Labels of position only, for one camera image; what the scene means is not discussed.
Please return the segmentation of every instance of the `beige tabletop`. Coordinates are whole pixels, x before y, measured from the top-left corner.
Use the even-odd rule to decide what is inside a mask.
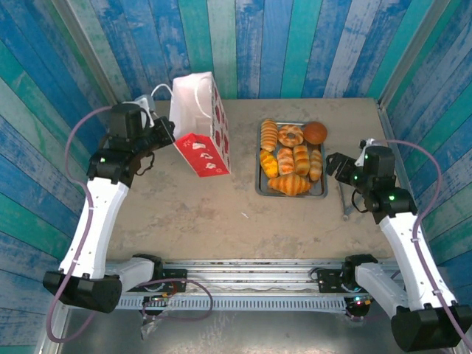
[[[232,174],[199,178],[173,146],[157,150],[155,167],[134,179],[119,211],[108,259],[138,252],[166,260],[392,256],[371,215],[354,212],[343,221],[334,177],[328,178],[324,199],[265,197],[255,190],[262,119],[319,120],[328,129],[326,154],[357,158],[360,139],[384,137],[374,100],[226,100],[223,105]],[[167,107],[158,103],[164,113]]]

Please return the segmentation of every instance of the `red and white paper bag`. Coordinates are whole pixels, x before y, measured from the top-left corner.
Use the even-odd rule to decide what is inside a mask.
[[[211,72],[173,80],[175,146],[200,177],[230,173],[228,119]]]

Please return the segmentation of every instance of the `purple cable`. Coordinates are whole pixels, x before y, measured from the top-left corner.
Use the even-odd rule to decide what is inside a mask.
[[[203,290],[206,295],[208,295],[209,297],[209,309],[201,316],[199,317],[172,317],[172,316],[163,316],[163,315],[158,315],[158,316],[150,316],[150,315],[147,315],[146,314],[146,307],[153,303],[153,302],[158,302],[158,301],[161,301],[160,299],[159,300],[153,300],[153,301],[149,301],[149,302],[146,302],[143,307],[142,307],[142,316],[146,319],[146,318],[152,318],[153,320],[155,319],[173,319],[174,321],[183,321],[183,322],[195,322],[195,321],[201,321],[202,319],[205,319],[207,317],[209,317],[211,314],[212,314],[212,311],[213,311],[213,296],[211,295],[211,293],[208,291],[207,288],[205,288],[202,284],[200,284],[199,282],[196,282],[195,280],[191,280],[191,279],[186,279],[186,278],[169,278],[169,279],[161,279],[161,280],[151,280],[150,282],[143,282],[141,284],[139,284],[138,286],[141,287],[141,286],[149,286],[149,285],[154,285],[154,284],[162,284],[163,282],[189,282],[193,285],[197,285],[201,290]]]
[[[437,197],[440,194],[440,188],[441,184],[443,183],[443,174],[441,173],[441,167],[440,164],[437,162],[437,160],[432,156],[426,149],[423,147],[413,144],[412,142],[405,142],[403,140],[396,140],[396,139],[388,139],[388,140],[375,140],[375,142],[379,143],[389,143],[392,142],[394,144],[402,144],[402,145],[408,145],[412,148],[415,148],[422,153],[424,153],[431,161],[433,161],[434,166],[436,167],[437,171],[437,186],[436,190],[434,191],[433,198],[429,201],[428,206],[426,209],[418,215],[416,221],[414,222],[413,225],[413,238],[417,238],[417,233],[418,229],[420,228],[421,221],[424,219],[425,216],[429,213],[431,208],[434,206],[434,203],[436,203]],[[433,274],[429,270],[428,264],[426,263],[425,257],[423,256],[423,252],[421,251],[420,245],[418,242],[414,242],[414,248],[416,249],[416,252],[418,253],[418,257],[420,258],[421,265],[423,266],[423,269],[425,270],[426,276],[428,277],[429,282],[431,283],[431,286],[434,289],[434,292],[441,302],[442,307],[444,308],[444,311],[448,315],[448,318],[451,320],[452,325],[454,326],[454,329],[457,331],[459,334],[460,338],[464,341],[465,345],[467,348],[472,351],[472,343],[471,341],[465,336],[464,331],[462,328],[459,326],[459,323],[457,323],[457,320],[454,318],[454,315],[451,312],[451,309],[449,309],[448,304],[446,304],[444,300],[443,293],[440,291],[439,287],[437,286],[436,281],[434,280]]]
[[[95,114],[107,111],[109,109],[111,109],[111,106],[98,108],[98,109],[90,112],[89,114],[87,114],[84,118],[82,118],[74,126],[74,129],[72,129],[71,133],[69,134],[69,138],[67,139],[67,143],[66,143],[66,174],[67,174],[67,178],[70,180],[70,182],[79,184],[80,187],[85,192],[87,203],[88,203],[88,216],[87,216],[86,227],[83,230],[82,238],[80,239],[79,246],[77,247],[77,250],[75,251],[74,259],[71,263],[69,271],[67,272],[66,277],[64,278],[64,280],[60,284],[58,291],[54,295],[54,299],[52,300],[51,306],[49,307],[49,310],[48,310],[48,313],[47,313],[47,317],[46,317],[47,336],[49,337],[49,339],[51,341],[53,341],[55,343],[67,343],[68,341],[76,339],[87,328],[87,326],[90,324],[91,320],[94,318],[94,315],[95,315],[95,312],[92,312],[90,314],[90,316],[87,318],[87,320],[83,323],[82,327],[76,333],[71,335],[70,337],[58,338],[52,332],[52,315],[54,314],[54,309],[56,308],[56,305],[59,302],[59,298],[62,295],[62,293],[64,292],[64,289],[66,288],[67,283],[71,279],[72,273],[74,272],[75,266],[77,265],[77,261],[79,259],[79,256],[80,256],[80,253],[82,251],[83,245],[85,244],[87,236],[89,235],[91,220],[92,220],[92,217],[94,215],[94,200],[91,197],[91,193],[90,193],[90,191],[87,187],[87,184],[85,184],[82,181],[79,181],[79,180],[75,179],[74,177],[72,177],[72,175],[69,171],[69,149],[71,147],[71,143],[72,143],[72,140],[73,140],[75,134],[77,133],[79,128],[83,125],[83,123],[85,123],[87,120],[92,118]]]

